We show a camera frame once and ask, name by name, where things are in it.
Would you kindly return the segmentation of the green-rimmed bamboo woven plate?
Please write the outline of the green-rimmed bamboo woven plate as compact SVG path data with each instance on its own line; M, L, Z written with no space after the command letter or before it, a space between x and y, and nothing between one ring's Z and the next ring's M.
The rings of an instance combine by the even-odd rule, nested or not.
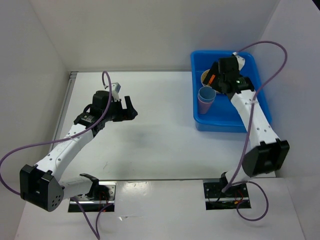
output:
M204 80L205 80L205 78L206 78L206 76L207 76L207 74L208 74L209 71L210 71L210 69L205 70L205 71L201 74L201 77L200 77L201 84L202 84L204 87L206 86L206 84L204 84Z

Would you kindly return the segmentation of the blue plastic cup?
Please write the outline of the blue plastic cup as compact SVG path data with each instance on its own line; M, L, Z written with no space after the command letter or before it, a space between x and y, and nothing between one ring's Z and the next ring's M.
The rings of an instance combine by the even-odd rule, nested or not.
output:
M197 98L199 101L203 103L212 103L216 98L216 91L209 87L209 86L203 86L199 89Z

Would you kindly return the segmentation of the pink plastic cup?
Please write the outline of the pink plastic cup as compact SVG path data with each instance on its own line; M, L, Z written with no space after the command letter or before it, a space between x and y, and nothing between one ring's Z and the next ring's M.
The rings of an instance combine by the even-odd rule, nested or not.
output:
M200 94L197 96L197 112L201 115L206 114L212 106L215 98L204 98Z

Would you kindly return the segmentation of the orange round plate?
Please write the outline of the orange round plate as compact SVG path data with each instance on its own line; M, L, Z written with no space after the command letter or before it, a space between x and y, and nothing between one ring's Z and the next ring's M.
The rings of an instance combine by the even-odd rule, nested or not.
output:
M210 77L210 79L209 79L209 81L208 81L208 86L211 86L212 85L212 83L214 82L214 80L215 80L215 75L213 74L213 75L211 75L211 77Z

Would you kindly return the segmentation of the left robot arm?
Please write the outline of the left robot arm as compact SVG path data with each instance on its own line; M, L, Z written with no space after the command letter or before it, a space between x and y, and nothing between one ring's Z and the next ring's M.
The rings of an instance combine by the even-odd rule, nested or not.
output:
M131 121L138 112L132 105L131 98L125 96L123 108L117 93L99 90L73 122L66 135L66 141L56 147L35 165L25 165L19 172L20 197L48 212L54 211L65 199L83 195L94 200L100 192L107 192L107 187L99 184L99 179L81 173L79 177L62 181L61 177L82 150L101 131L107 122Z

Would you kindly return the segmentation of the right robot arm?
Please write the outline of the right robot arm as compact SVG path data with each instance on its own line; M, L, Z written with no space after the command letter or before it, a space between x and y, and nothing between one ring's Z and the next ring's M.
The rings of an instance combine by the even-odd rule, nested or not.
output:
M247 131L238 166L220 177L219 191L229 197L237 185L253 177L279 170L289 152L287 140L281 140L272 129L257 99L258 92L247 76L240 74L245 60L238 55L215 61L204 81L208 87L228 97Z

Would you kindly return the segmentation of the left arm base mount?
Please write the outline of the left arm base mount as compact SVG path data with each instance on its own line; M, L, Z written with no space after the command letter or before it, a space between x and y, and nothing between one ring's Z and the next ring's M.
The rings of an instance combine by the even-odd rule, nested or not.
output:
M100 180L94 186L93 191L90 192L92 185L94 183L88 180L84 183L72 183L64 188L63 199L69 199L69 213L81 211L77 202L72 198L78 201L85 212L98 213L103 207L106 207L103 210L104 212L113 212L115 210L117 182Z

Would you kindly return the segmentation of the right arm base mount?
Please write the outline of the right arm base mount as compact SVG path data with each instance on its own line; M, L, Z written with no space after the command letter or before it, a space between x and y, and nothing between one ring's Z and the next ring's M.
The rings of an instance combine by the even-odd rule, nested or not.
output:
M231 186L225 193L219 178L203 180L206 210L250 209L251 203L246 184Z

